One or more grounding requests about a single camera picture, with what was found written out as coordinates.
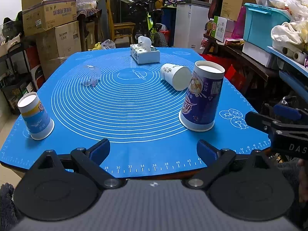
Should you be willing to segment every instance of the bicycle wheel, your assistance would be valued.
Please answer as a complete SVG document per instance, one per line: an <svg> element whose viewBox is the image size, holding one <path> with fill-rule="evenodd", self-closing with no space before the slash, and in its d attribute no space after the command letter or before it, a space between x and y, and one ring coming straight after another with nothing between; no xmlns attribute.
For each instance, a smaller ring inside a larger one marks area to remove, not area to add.
<svg viewBox="0 0 308 231"><path fill-rule="evenodd" d="M164 34L161 32L156 32L154 34L153 42L154 42L154 45L153 45L154 47L164 47L164 48L169 47Z"/></svg>

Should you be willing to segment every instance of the overturned paper cup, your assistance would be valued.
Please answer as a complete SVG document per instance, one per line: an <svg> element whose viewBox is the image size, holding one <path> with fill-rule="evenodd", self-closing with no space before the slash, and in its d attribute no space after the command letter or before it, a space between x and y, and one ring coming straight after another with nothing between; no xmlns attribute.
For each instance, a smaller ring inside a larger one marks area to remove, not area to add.
<svg viewBox="0 0 308 231"><path fill-rule="evenodd" d="M224 68L211 61L196 61L179 119L192 131L205 132L214 126Z"/></svg>
<svg viewBox="0 0 308 231"><path fill-rule="evenodd" d="M175 90L182 91L189 85L192 73L188 67L166 63L161 67L161 77Z"/></svg>
<svg viewBox="0 0 308 231"><path fill-rule="evenodd" d="M42 140L51 134L54 121L47 114L35 92L21 97L17 106L34 140Z"/></svg>

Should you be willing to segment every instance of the bicycle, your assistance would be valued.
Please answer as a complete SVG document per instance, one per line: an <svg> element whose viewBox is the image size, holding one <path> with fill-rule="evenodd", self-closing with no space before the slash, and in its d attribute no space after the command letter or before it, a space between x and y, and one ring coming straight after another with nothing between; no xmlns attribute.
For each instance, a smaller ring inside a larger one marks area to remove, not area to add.
<svg viewBox="0 0 308 231"><path fill-rule="evenodd" d="M130 5L129 11L136 24L136 35L146 36L152 40L154 47L169 47L167 40L163 33L159 32L162 24L156 23L157 19L164 14L161 9L152 9L155 7L156 0L134 1L134 0L121 0Z"/></svg>

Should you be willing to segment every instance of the blue mat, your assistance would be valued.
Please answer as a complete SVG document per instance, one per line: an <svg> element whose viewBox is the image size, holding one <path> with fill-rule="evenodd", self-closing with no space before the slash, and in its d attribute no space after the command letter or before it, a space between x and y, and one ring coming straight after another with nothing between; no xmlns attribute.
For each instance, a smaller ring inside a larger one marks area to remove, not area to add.
<svg viewBox="0 0 308 231"><path fill-rule="evenodd" d="M38 92L54 120L53 132L35 141L20 116L0 151L0 161L28 169L47 149L68 154L108 138L110 154L101 167L115 177L139 177L205 167L196 152L199 139L241 154L270 146L265 133L246 125L244 115L254 109L226 79L213 129L197 133L183 127L178 113L185 91L162 81L159 70L173 63L192 71L195 61L203 58L191 49L159 50L160 63L143 65L136 64L129 49L70 56ZM80 83L85 64L101 68L95 87Z"/></svg>

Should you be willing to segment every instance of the wooden chair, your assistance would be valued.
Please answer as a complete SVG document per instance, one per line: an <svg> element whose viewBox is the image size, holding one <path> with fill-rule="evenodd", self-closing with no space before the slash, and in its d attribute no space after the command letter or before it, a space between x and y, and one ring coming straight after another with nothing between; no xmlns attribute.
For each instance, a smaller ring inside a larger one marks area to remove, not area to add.
<svg viewBox="0 0 308 231"><path fill-rule="evenodd" d="M106 9L107 9L111 40L114 42L115 39L128 37L129 44L131 44L133 38L133 30L136 24L133 22L113 23L112 13L110 8L110 0L105 0L105 1L106 1ZM129 29L130 31L129 34L124 34L125 28Z"/></svg>

